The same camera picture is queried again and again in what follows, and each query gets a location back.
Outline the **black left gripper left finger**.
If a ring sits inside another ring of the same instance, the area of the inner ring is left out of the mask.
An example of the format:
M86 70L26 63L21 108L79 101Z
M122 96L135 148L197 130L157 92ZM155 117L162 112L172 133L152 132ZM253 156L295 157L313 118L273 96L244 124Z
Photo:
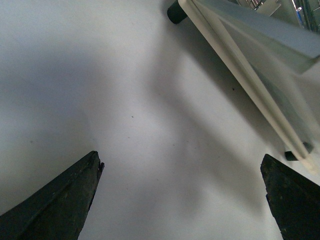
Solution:
M91 151L0 217L2 240L76 240L104 170Z

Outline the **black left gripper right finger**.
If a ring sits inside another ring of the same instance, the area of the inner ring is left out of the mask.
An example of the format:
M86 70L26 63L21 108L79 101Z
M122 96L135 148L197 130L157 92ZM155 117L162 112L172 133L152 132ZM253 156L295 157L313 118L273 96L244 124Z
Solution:
M266 199L284 240L320 238L320 186L265 154L260 165Z

